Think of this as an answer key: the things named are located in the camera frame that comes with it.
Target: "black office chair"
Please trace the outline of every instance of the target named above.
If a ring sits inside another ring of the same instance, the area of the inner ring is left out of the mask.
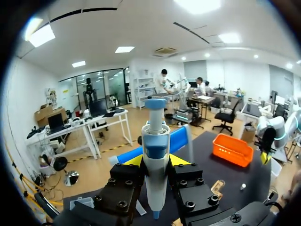
[[[235,116],[235,108],[236,108],[236,106],[239,104],[239,101],[240,101],[240,100],[238,100],[238,101],[236,102],[236,104],[234,105],[231,114],[226,114],[226,113],[221,113],[221,112],[219,112],[219,113],[217,113],[217,114],[215,115],[215,117],[214,117],[215,119],[219,119],[219,120],[221,120],[221,121],[224,122],[224,123],[221,124],[221,125],[219,125],[219,126],[213,126],[212,129],[214,129],[214,128],[221,128],[220,133],[225,129],[225,130],[227,130],[227,131],[230,132],[230,136],[233,135],[232,127],[231,127],[231,126],[227,126],[226,123],[231,123],[231,124],[232,124],[232,123],[234,122],[234,119],[235,119],[235,117],[236,117],[236,116]]]

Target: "man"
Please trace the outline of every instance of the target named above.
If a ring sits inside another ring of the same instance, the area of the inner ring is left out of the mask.
[[[172,93],[172,91],[170,91],[167,88],[167,83],[166,82],[170,82],[172,85],[174,85],[175,83],[173,83],[172,81],[170,81],[167,77],[167,70],[163,69],[161,71],[161,75],[156,79],[156,86],[157,86],[157,93]]]
[[[198,77],[197,80],[198,89],[201,89],[202,95],[206,95],[205,83],[203,83],[203,78]]]
[[[213,91],[212,91],[211,87],[209,86],[208,81],[205,82],[205,91],[206,91],[206,96],[213,97]]]

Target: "ceiling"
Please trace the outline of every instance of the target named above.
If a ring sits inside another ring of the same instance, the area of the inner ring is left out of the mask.
[[[225,58],[240,58],[240,54],[255,49],[283,59],[271,64],[295,63],[301,58],[297,53],[299,48],[276,13],[262,2],[222,0],[220,9],[192,15],[173,0],[58,0],[38,14],[44,24],[78,9],[118,9],[83,12],[56,20],[51,23],[55,39],[37,48],[21,40],[16,55],[62,77],[80,74],[84,67],[92,71],[106,65],[125,65],[134,57],[151,57],[161,47],[175,48],[179,56],[195,50],[219,51],[219,56]],[[209,44],[174,22],[188,27]],[[218,34],[229,32],[239,33],[242,42],[216,43],[221,41]],[[135,46],[135,49],[117,54],[115,50],[119,46]],[[238,51],[229,47],[246,49]],[[258,58],[258,62],[266,63],[263,59]],[[72,67],[72,63],[82,60],[86,61],[84,67]]]

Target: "laptop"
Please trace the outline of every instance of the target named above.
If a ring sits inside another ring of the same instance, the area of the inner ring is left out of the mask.
[[[107,111],[107,103],[105,99],[96,100],[89,104],[91,116],[97,117],[105,115]]]
[[[201,89],[194,89],[194,93],[197,95],[197,98],[202,99],[202,100],[208,100],[211,98],[211,97],[207,97],[207,96],[203,95]]]
[[[194,89],[194,93],[197,95],[197,98],[203,96],[201,89]]]
[[[48,118],[48,124],[50,127],[50,131],[47,133],[47,135],[57,133],[63,129],[71,127],[70,125],[64,126],[63,117],[61,113],[50,116]]]

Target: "glass wall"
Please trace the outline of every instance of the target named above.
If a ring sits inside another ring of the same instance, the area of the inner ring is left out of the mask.
[[[122,68],[112,69],[82,74],[60,81],[59,92],[65,93],[62,95],[62,100],[59,104],[66,108],[66,110],[69,108],[74,108],[76,111],[86,110],[89,102],[89,95],[86,93],[87,79],[89,78],[94,90],[91,95],[93,101],[105,98],[107,108],[110,109],[112,107],[110,97],[114,96],[118,100],[118,106],[126,105],[125,72],[126,71]],[[66,98],[66,93],[68,93],[66,92],[67,88],[68,90],[72,90],[72,92],[68,94],[71,97],[68,98]]]

